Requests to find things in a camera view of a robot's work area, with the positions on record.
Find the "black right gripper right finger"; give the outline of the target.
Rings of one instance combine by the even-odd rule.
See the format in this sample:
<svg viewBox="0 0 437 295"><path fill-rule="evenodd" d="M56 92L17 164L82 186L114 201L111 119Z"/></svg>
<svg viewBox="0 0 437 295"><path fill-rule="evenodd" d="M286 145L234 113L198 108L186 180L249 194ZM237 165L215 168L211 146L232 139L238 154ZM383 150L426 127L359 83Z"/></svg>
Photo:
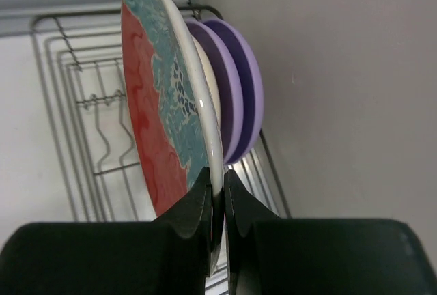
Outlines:
<svg viewBox="0 0 437 295"><path fill-rule="evenodd" d="M230 294L435 294L413 230L393 219L285 219L224 177Z"/></svg>

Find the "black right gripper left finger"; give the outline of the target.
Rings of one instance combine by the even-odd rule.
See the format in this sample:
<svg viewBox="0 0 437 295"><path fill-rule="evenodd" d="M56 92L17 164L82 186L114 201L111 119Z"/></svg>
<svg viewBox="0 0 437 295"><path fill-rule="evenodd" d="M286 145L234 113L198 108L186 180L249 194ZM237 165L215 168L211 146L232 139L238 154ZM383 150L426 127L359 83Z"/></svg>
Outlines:
<svg viewBox="0 0 437 295"><path fill-rule="evenodd" d="M203 294L211 224L208 168L153 221L28 223L1 251L1 293Z"/></svg>

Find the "red teal floral plate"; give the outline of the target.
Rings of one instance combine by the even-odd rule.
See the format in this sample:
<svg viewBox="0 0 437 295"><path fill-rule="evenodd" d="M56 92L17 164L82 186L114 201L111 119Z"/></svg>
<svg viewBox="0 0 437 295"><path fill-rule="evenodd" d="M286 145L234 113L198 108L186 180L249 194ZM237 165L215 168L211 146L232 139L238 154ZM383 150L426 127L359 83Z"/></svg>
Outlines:
<svg viewBox="0 0 437 295"><path fill-rule="evenodd" d="M223 187L220 128L200 57L172 0L122 0L128 110L147 189L162 215L210 170Z"/></svg>

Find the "lavender plate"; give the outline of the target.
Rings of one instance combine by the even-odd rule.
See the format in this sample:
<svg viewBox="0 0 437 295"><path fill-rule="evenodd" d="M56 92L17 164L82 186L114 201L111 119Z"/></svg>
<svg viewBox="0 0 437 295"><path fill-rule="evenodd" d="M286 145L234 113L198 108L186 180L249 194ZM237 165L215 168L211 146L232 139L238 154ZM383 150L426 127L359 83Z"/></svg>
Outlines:
<svg viewBox="0 0 437 295"><path fill-rule="evenodd" d="M258 62L243 35L229 23L210 18L204 22L228 48L240 77L243 99L242 132L228 163L244 157L255 145L264 118L264 88Z"/></svg>
<svg viewBox="0 0 437 295"><path fill-rule="evenodd" d="M243 126L243 97L234 59L218 33L205 23L186 21L191 35L200 43L210 61L218 86L221 105L221 140L224 162L230 163Z"/></svg>

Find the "cream plate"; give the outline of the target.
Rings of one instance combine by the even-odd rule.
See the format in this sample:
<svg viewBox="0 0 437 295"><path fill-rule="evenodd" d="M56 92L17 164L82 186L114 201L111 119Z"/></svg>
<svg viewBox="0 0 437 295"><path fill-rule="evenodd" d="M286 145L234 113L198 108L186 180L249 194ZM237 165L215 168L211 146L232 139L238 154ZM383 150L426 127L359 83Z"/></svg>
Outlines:
<svg viewBox="0 0 437 295"><path fill-rule="evenodd" d="M200 43L197 41L197 39L194 36L191 36L193 39L193 42L195 44L195 47L197 49L197 53L199 55L199 58L201 60L201 64L203 67L204 75L206 78L206 82L208 85L208 89L210 91L210 95L212 98L212 102L214 105L214 110L216 113L216 120L218 127L221 127L221 104L220 104L220 96L219 96L219 89L216 82L216 77L212 68L212 65L210 63L210 60L208 56L206 55L206 52L204 51L203 47L200 45Z"/></svg>

